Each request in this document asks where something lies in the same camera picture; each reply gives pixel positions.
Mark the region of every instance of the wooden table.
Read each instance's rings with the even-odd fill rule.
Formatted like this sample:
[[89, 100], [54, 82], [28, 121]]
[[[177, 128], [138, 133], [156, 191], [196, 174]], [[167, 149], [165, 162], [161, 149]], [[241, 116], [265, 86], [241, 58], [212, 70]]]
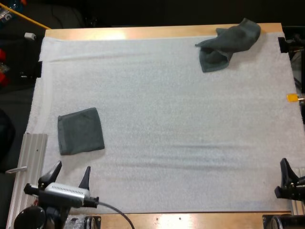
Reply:
[[[282, 32], [280, 23], [259, 24], [262, 32]], [[47, 37], [77, 40], [127, 40], [164, 37], [216, 35], [216, 28], [233, 25], [195, 25], [170, 27], [95, 28], [46, 30]], [[289, 212], [247, 213], [151, 213], [127, 214], [136, 229], [262, 229], [263, 214]], [[128, 222], [118, 214], [102, 214], [102, 229], [129, 229]]]

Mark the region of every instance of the metal bracket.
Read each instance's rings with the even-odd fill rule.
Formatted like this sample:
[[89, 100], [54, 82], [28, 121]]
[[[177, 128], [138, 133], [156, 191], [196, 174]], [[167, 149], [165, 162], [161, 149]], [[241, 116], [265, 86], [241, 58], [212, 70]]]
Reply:
[[33, 204], [35, 198], [23, 191], [27, 183], [36, 184], [41, 176], [48, 136], [46, 134], [24, 134], [18, 167], [7, 171], [16, 173], [14, 189], [10, 201], [10, 211], [6, 229], [13, 228], [14, 220], [21, 210]]

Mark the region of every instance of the white terry cloth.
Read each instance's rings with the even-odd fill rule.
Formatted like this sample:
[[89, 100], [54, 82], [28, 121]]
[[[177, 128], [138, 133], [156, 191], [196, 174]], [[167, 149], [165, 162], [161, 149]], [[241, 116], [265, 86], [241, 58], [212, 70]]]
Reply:
[[[45, 38], [27, 128], [49, 135], [43, 172], [61, 160], [58, 182], [78, 186], [91, 166], [91, 195], [127, 213], [289, 210], [274, 189], [283, 157], [305, 166], [305, 135], [278, 36], [262, 34], [212, 73], [195, 47], [211, 37]], [[57, 117], [90, 107], [105, 150], [61, 156]]]

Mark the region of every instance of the folded gray towel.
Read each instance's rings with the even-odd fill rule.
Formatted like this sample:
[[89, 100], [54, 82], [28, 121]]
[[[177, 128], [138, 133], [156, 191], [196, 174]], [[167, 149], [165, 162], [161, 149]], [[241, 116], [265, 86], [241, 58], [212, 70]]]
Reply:
[[195, 45], [201, 48], [199, 61], [204, 73], [226, 68], [234, 52], [250, 49], [259, 38], [261, 27], [245, 18], [237, 26], [216, 32], [216, 38]]
[[102, 127], [96, 108], [58, 116], [58, 141], [61, 155], [104, 149]]

